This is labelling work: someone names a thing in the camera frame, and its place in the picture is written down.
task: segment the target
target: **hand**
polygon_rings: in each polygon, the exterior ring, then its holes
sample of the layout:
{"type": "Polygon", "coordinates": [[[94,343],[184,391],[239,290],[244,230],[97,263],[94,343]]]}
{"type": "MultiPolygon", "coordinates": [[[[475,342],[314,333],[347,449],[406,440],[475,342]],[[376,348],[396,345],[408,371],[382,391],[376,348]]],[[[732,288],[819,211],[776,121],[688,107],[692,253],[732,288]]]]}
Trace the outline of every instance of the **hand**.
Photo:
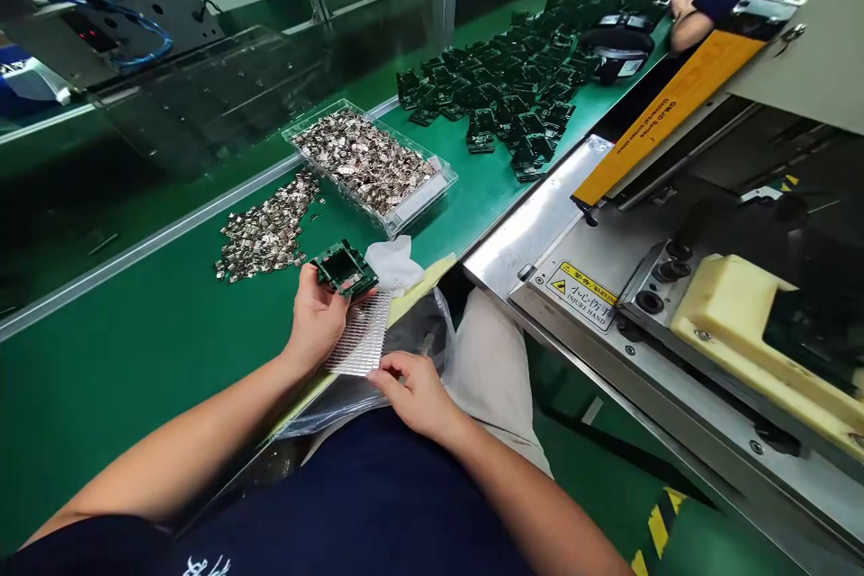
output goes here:
{"type": "MultiPolygon", "coordinates": [[[[371,290],[364,297],[374,293],[371,290]]],[[[318,283],[317,267],[305,264],[294,297],[291,337],[282,356],[310,371],[317,368],[342,337],[350,304],[347,297],[333,292],[326,283],[318,283]]]]}
{"type": "Polygon", "coordinates": [[[418,434],[449,447],[471,418],[459,409],[425,355],[396,351],[381,359],[381,368],[366,376],[387,400],[399,418],[418,434]],[[405,376],[405,384],[394,375],[405,376]]]}
{"type": "Polygon", "coordinates": [[[681,20],[696,11],[694,0],[670,0],[669,10],[675,20],[681,20]]]}

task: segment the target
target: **blue cable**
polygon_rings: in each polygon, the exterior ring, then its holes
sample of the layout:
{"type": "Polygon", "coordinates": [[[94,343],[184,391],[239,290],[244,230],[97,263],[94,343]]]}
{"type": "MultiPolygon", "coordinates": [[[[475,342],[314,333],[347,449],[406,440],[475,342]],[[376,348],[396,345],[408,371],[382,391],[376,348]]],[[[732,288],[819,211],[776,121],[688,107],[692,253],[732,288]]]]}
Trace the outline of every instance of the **blue cable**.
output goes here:
{"type": "Polygon", "coordinates": [[[148,32],[155,33],[162,39],[162,44],[155,50],[138,58],[112,58],[112,61],[120,67],[121,71],[134,71],[134,68],[146,65],[160,57],[165,56],[174,46],[174,40],[167,31],[162,29],[156,22],[151,21],[147,16],[131,9],[110,2],[109,0],[48,0],[50,3],[71,3],[73,5],[90,5],[97,11],[108,11],[112,14],[122,14],[129,16],[135,23],[146,29],[148,32]]]}

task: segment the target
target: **machine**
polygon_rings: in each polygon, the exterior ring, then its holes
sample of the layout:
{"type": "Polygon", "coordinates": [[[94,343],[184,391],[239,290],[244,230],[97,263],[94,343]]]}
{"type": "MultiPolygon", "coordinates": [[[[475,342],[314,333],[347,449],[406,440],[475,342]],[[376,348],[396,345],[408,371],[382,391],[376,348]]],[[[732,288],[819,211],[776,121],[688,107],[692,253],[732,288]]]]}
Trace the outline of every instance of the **machine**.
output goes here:
{"type": "Polygon", "coordinates": [[[203,0],[0,0],[0,31],[80,90],[224,36],[203,0]]]}
{"type": "Polygon", "coordinates": [[[465,262],[812,574],[864,573],[862,21],[743,0],[465,262]]]}

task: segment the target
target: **warning sticker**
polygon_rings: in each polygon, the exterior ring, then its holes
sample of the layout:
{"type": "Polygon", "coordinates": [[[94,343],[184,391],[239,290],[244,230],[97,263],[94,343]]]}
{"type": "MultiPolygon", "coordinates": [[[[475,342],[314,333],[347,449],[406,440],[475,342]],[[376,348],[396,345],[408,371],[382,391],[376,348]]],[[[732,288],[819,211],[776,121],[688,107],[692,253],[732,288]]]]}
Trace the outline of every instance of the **warning sticker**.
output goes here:
{"type": "Polygon", "coordinates": [[[549,277],[546,289],[598,329],[612,326],[617,296],[566,261],[549,277]]]}

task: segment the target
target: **cream plastic block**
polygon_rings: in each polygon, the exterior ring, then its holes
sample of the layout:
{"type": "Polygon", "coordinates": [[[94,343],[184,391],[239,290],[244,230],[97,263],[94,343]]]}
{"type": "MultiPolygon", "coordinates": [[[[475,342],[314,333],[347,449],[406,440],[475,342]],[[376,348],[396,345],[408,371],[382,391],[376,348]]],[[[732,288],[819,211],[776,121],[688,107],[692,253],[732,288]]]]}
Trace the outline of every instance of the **cream plastic block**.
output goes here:
{"type": "Polygon", "coordinates": [[[670,329],[729,374],[864,461],[864,404],[763,340],[774,295],[797,288],[740,256],[699,264],[670,329]],[[710,334],[703,340],[697,331],[710,334]]]}

